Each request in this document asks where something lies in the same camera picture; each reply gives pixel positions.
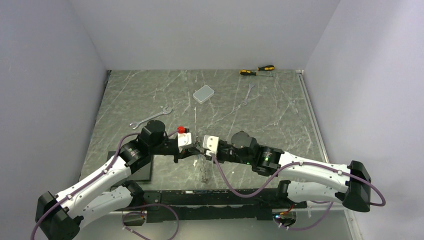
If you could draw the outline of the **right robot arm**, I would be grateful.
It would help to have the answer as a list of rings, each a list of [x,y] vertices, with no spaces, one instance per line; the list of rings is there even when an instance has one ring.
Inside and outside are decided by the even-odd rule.
[[[205,156],[214,162],[251,166],[264,177],[280,177],[276,203],[287,208],[305,201],[334,202],[367,213],[371,210],[371,177],[364,164],[331,164],[303,158],[279,148],[261,145],[244,131],[229,142],[205,135]]]

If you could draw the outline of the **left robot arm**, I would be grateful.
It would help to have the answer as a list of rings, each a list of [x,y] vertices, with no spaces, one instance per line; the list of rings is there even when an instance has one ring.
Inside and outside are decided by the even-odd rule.
[[[128,178],[149,164],[155,155],[173,156],[178,162],[199,154],[189,129],[179,126],[168,133],[165,124],[150,120],[141,132],[121,138],[114,155],[100,168],[56,194],[49,191],[37,200],[35,226],[49,240],[72,240],[89,223],[118,209],[139,209],[144,190]]]

